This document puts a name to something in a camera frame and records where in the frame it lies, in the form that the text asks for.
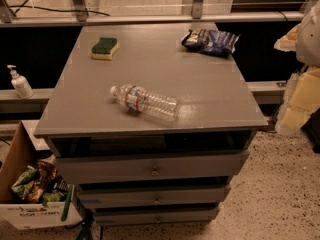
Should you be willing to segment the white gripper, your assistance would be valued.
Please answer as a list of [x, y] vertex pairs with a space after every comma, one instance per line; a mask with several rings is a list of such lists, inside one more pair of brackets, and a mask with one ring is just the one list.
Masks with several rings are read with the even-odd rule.
[[292, 74], [287, 82], [275, 129], [280, 135], [293, 136], [320, 108], [320, 1], [310, 8], [300, 25], [275, 42], [274, 48], [296, 51], [298, 61], [315, 66], [302, 74]]

